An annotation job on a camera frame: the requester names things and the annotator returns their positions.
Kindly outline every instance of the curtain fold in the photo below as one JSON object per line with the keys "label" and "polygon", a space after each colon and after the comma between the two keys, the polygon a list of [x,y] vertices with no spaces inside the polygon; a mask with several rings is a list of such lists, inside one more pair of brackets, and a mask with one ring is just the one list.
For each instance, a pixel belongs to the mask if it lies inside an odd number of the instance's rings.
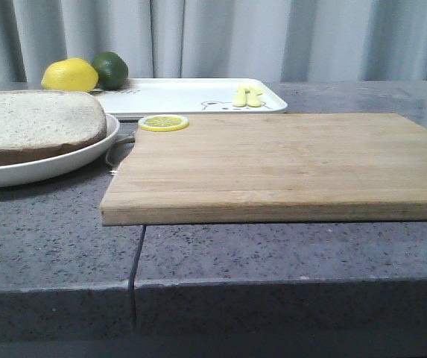
{"label": "curtain fold", "polygon": [[0,82],[101,51],[132,78],[427,80],[427,0],[0,0]]}

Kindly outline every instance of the white tray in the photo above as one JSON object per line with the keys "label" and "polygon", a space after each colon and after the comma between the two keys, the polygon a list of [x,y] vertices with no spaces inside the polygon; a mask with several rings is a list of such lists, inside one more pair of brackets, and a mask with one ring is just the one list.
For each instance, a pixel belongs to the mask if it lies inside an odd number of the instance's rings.
{"label": "white tray", "polygon": [[[261,107],[234,107],[239,84],[263,90]],[[106,113],[138,119],[160,113],[285,112],[288,104],[258,80],[249,78],[129,78],[117,91],[93,92]]]}
{"label": "white tray", "polygon": [[118,120],[106,115],[107,137],[89,147],[33,162],[0,166],[0,187],[33,183],[71,172],[85,166],[103,154],[116,140],[120,128]]}

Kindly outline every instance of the bread slice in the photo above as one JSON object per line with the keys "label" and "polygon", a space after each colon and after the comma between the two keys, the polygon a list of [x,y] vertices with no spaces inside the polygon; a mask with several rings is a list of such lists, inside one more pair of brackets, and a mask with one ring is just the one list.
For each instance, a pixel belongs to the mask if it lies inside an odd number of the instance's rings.
{"label": "bread slice", "polygon": [[101,104],[86,92],[0,92],[0,166],[66,154],[106,137]]}

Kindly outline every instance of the gray granite countertop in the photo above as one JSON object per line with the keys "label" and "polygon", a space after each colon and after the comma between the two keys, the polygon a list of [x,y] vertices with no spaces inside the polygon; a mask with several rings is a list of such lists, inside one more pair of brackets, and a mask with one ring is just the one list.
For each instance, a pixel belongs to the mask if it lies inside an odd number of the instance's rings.
{"label": "gray granite countertop", "polygon": [[[395,112],[427,128],[427,82],[268,86],[289,113]],[[160,225],[142,238],[101,226],[110,178],[99,159],[0,189],[0,340],[427,331],[427,222]]]}

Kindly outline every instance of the wooden cutting board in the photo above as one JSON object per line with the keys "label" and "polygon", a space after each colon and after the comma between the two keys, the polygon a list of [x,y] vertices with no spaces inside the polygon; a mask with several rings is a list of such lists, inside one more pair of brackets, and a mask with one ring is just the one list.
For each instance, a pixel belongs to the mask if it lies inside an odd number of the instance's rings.
{"label": "wooden cutting board", "polygon": [[137,132],[105,225],[427,220],[427,130],[402,116],[189,118]]}

